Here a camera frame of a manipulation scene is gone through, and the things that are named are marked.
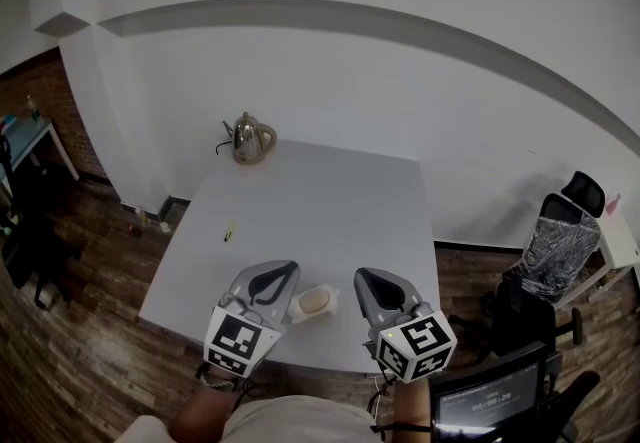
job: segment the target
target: brick wall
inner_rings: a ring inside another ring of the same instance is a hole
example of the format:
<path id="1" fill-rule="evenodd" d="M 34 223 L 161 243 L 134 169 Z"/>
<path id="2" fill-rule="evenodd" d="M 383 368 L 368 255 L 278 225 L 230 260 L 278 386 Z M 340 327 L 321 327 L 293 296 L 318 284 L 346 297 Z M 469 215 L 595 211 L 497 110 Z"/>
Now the brick wall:
<path id="1" fill-rule="evenodd" d="M 10 113 L 30 117 L 27 107 L 29 93 L 42 116 L 53 121 L 78 172 L 107 178 L 80 119 L 59 48 L 44 52 L 0 75 L 0 115 Z M 38 144 L 35 151 L 40 160 L 63 164 L 48 137 Z"/>

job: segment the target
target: kettle handle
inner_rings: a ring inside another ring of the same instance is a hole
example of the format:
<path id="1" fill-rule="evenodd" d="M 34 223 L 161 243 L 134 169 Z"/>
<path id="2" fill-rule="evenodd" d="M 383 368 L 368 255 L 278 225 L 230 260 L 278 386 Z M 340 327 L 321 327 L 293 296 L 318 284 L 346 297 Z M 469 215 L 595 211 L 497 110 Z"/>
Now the kettle handle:
<path id="1" fill-rule="evenodd" d="M 269 134 L 269 137 L 271 138 L 269 139 L 269 144 L 267 144 L 264 149 L 264 152 L 267 153 L 276 144 L 276 141 L 278 140 L 278 134 L 276 134 L 276 131 L 273 128 L 271 128 L 269 125 L 265 125 L 264 123 L 260 123 L 258 125 L 258 132 Z"/>

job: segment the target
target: plastic wrap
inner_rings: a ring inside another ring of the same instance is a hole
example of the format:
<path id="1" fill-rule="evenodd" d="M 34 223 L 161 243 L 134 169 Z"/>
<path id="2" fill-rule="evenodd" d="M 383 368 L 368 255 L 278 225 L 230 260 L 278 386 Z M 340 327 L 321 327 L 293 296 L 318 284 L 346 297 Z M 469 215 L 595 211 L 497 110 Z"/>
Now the plastic wrap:
<path id="1" fill-rule="evenodd" d="M 583 214 L 580 224 L 539 217 L 529 247 L 512 270 L 533 295 L 556 302 L 569 289 L 600 240 L 596 220 Z"/>

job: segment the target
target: bottle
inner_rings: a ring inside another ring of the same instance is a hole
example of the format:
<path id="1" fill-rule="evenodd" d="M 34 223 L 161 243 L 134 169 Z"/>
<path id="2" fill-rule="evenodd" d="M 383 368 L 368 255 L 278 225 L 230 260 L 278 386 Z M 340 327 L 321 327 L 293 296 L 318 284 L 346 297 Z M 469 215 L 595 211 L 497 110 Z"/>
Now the bottle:
<path id="1" fill-rule="evenodd" d="M 38 110 L 36 103 L 33 101 L 33 98 L 31 98 L 31 94 L 27 95 L 27 107 L 29 107 L 29 110 L 31 111 L 33 121 L 38 121 L 40 119 L 40 111 Z"/>

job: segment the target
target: yellow object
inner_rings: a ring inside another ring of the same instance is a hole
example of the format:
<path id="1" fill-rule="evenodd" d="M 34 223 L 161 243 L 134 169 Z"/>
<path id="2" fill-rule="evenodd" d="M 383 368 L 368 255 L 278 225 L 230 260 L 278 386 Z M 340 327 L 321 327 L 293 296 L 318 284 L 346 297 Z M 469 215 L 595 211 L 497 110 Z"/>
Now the yellow object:
<path id="1" fill-rule="evenodd" d="M 225 242 L 231 238 L 231 235 L 233 234 L 233 230 L 235 229 L 236 229 L 236 222 L 231 221 L 231 227 L 229 228 L 229 231 L 227 232 L 227 234 L 224 236 Z"/>

